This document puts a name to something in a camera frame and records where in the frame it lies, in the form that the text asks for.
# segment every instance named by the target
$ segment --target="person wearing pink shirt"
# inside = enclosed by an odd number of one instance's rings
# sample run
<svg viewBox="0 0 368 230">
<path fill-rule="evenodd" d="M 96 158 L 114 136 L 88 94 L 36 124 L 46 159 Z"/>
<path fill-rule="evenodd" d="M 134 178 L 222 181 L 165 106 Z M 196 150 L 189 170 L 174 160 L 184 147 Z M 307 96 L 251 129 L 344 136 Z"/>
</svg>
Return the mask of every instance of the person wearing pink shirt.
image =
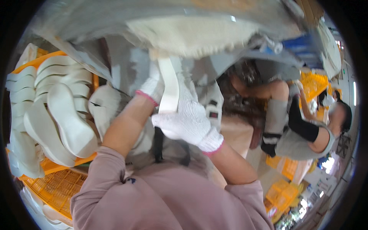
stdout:
<svg viewBox="0 0 368 230">
<path fill-rule="evenodd" d="M 178 73 L 178 82 L 177 113 L 152 115 L 164 84 L 159 71 L 150 71 L 142 88 L 113 121 L 86 181 L 71 199 L 75 229 L 273 229 L 256 171 L 211 126 L 191 79 Z M 225 189 L 190 166 L 165 161 L 124 179 L 125 157 L 151 115 L 154 126 L 208 156 L 226 179 Z"/>
</svg>

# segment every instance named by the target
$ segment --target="pink shirt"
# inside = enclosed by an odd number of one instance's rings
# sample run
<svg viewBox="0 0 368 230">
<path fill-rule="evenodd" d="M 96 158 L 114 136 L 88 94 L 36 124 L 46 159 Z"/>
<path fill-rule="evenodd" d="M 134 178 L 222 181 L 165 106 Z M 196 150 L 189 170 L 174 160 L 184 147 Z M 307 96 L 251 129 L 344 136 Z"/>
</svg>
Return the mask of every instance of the pink shirt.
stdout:
<svg viewBox="0 0 368 230">
<path fill-rule="evenodd" d="M 257 180 L 224 189 L 188 168 L 154 164 L 123 181 L 124 158 L 101 147 L 71 199 L 75 229 L 273 229 Z"/>
</svg>

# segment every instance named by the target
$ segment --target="blue logo on shirt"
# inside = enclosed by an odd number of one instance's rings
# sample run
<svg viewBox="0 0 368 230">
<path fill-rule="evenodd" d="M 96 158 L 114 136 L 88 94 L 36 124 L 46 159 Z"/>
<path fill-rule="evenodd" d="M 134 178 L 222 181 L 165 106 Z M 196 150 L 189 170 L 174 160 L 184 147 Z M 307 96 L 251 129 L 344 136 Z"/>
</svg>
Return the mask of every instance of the blue logo on shirt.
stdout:
<svg viewBox="0 0 368 230">
<path fill-rule="evenodd" d="M 127 181 L 131 181 L 132 184 L 134 184 L 136 182 L 136 179 L 134 179 L 134 178 L 128 178 Z"/>
</svg>

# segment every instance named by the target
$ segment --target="neck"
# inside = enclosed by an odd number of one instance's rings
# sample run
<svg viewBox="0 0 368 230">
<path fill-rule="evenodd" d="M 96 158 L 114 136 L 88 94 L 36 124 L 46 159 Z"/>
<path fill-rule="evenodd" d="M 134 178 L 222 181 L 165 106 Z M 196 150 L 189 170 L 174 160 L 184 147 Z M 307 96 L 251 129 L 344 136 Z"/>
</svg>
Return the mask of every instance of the neck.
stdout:
<svg viewBox="0 0 368 230">
<path fill-rule="evenodd" d="M 341 134 L 341 126 L 334 124 L 333 122 L 330 122 L 327 126 L 331 132 L 334 134 L 335 137 L 339 136 Z"/>
</svg>

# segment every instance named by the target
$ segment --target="knee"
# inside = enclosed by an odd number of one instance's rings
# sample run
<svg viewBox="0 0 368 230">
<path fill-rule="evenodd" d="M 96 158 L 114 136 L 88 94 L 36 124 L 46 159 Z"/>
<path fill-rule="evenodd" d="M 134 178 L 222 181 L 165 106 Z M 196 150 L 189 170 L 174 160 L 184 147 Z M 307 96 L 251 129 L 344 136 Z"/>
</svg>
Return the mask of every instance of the knee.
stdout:
<svg viewBox="0 0 368 230">
<path fill-rule="evenodd" d="M 289 86 L 285 81 L 271 82 L 271 98 L 287 101 L 289 99 Z"/>
</svg>

